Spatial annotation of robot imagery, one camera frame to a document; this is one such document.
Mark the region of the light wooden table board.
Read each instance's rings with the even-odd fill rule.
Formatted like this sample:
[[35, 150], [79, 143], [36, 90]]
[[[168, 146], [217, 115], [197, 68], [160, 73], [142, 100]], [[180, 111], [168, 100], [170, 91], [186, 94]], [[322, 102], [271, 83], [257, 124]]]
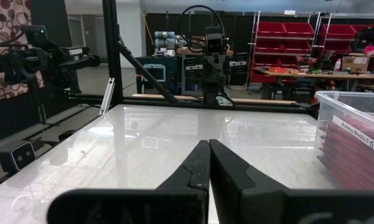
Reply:
[[[162, 95], [150, 95], [150, 94], [139, 94], [135, 93], [131, 96], [132, 98], [147, 98], [147, 99], [161, 99], [165, 100]], [[194, 96], [175, 96], [180, 100], [191, 100], [191, 101], [201, 101], [202, 97]], [[292, 105], [296, 103], [295, 101], [286, 101], [286, 100], [261, 100], [261, 99], [251, 99], [251, 98], [232, 98], [235, 103], [261, 103], [261, 104], [277, 104], [277, 105]]]

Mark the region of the black drawer cabinet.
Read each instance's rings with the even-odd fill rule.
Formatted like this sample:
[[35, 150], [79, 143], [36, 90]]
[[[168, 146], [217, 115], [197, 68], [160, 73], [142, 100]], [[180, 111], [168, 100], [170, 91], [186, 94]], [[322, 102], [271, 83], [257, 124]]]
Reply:
[[246, 52], [234, 53], [230, 57], [229, 86], [243, 86], [248, 76], [249, 54]]
[[181, 93], [182, 95], [202, 96], [201, 55], [183, 55], [181, 58]]

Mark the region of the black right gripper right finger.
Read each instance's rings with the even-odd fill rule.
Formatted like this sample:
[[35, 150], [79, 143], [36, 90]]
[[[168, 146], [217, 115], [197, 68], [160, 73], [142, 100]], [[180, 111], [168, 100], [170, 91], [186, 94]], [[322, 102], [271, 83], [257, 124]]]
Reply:
[[209, 144], [220, 224], [374, 224], [374, 190], [290, 189], [220, 141]]

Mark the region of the clear plastic storage bin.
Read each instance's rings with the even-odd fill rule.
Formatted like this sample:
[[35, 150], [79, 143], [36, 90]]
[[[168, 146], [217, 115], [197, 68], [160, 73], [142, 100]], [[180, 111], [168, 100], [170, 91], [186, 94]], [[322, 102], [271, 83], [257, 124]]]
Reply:
[[374, 93], [318, 91], [313, 159], [333, 185], [374, 190]]

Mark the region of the wooden workbench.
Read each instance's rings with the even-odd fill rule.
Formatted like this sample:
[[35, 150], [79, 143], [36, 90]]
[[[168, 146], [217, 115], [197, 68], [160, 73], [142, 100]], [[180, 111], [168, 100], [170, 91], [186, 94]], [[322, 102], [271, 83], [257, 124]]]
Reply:
[[253, 74], [255, 75], [257, 72], [264, 73], [267, 77], [276, 77], [276, 82], [278, 84], [282, 84], [282, 81], [285, 77], [288, 78], [310, 78], [310, 79], [322, 79], [322, 80], [351, 80], [352, 85], [351, 87], [347, 88], [349, 91], [356, 91], [358, 83], [360, 80], [374, 80], [374, 74], [372, 73], [360, 73], [358, 75], [351, 75], [347, 72], [334, 72], [333, 74], [308, 74], [305, 72], [294, 72], [291, 73], [290, 69], [287, 69], [284, 73], [278, 72], [270, 72], [269, 70], [265, 70], [264, 67], [256, 67], [252, 70]]

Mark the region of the black aluminium table frame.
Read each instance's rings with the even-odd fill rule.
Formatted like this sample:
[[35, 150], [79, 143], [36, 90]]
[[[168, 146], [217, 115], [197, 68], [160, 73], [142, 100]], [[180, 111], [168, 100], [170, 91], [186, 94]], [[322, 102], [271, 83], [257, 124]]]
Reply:
[[115, 0], [103, 0], [114, 106], [0, 184], [0, 194], [57, 195], [70, 189], [153, 189], [201, 140], [217, 139], [292, 189], [326, 185], [312, 161], [317, 121], [293, 105], [231, 106], [125, 100]]

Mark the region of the white angled bar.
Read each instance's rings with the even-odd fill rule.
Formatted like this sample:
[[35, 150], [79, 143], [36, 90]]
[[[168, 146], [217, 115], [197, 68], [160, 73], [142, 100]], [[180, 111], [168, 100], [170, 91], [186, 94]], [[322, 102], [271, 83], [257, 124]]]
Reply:
[[115, 89], [115, 78], [109, 78], [108, 84], [106, 86], [105, 94], [103, 97], [103, 101], [101, 103], [99, 115], [105, 114], [110, 109], [114, 89]]

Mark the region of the red bin storage shelf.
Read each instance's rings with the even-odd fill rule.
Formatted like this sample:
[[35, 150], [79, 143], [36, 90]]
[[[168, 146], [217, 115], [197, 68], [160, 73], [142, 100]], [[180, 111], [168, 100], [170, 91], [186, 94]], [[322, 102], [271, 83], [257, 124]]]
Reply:
[[349, 53], [347, 44], [351, 44], [357, 34], [354, 25], [374, 26], [374, 14], [322, 13], [317, 21], [312, 53], [320, 55], [330, 50], [329, 45], [335, 47], [336, 44], [343, 45], [343, 54]]
[[297, 68], [298, 57], [312, 55], [320, 22], [319, 12], [256, 12], [250, 40], [249, 83], [277, 82], [256, 69]]

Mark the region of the brown circle patterned curtain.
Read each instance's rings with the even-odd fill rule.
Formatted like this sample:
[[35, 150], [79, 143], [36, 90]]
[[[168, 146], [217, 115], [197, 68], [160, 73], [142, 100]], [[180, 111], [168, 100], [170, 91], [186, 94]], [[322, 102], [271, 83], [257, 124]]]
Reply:
[[[11, 40], [19, 33], [20, 25], [30, 25], [29, 0], [0, 0], [0, 42]], [[0, 53], [7, 53], [7, 47], [0, 47]], [[4, 80], [5, 74], [0, 72], [0, 100], [30, 95], [36, 98], [36, 93], [30, 91], [26, 84], [9, 85]]]

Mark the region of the cardboard box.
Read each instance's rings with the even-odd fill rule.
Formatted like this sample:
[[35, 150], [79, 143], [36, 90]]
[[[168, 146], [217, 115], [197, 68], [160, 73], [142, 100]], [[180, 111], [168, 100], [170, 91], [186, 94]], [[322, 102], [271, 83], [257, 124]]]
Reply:
[[369, 57], [346, 56], [342, 60], [342, 70], [366, 73], [368, 70], [369, 60]]

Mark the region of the light blue framed screen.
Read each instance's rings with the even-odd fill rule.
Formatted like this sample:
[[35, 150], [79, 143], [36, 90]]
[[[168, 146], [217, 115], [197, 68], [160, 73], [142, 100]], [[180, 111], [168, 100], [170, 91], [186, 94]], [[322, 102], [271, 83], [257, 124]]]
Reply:
[[[166, 82], [166, 67], [160, 64], [145, 64], [143, 67], [162, 85]], [[157, 90], [152, 84], [142, 77], [143, 93], [145, 94], [157, 94]]]

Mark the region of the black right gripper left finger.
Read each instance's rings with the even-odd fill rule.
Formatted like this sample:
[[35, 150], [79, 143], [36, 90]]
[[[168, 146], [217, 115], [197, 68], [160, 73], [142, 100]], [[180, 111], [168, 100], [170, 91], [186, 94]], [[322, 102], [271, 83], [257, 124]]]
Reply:
[[156, 189], [74, 189], [50, 204], [48, 224], [207, 224], [210, 145], [200, 141]]

